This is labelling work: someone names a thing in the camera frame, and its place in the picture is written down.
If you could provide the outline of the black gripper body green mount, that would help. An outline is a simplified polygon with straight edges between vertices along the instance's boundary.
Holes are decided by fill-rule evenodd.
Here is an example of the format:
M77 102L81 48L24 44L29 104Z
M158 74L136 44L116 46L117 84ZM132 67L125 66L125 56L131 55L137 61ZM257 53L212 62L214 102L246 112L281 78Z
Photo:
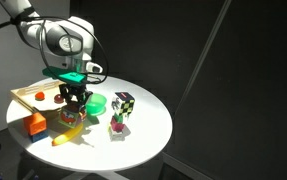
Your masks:
M88 99L92 95L92 92L86 88L87 80L84 74L53 66L43 69L42 74L62 81L59 86L60 94L68 93L71 95L71 99L73 96L77 99L80 95L85 95Z

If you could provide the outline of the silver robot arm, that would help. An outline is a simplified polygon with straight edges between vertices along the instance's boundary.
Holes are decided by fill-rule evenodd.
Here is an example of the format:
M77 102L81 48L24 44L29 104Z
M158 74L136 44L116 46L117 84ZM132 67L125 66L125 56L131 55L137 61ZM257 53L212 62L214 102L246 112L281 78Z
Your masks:
M63 81L60 94L65 102L83 110L91 95L86 89L87 74L103 71L92 61L94 42L98 42L94 27L75 16L40 16L29 0L0 0L0 4L24 43L40 51L46 66L42 73Z

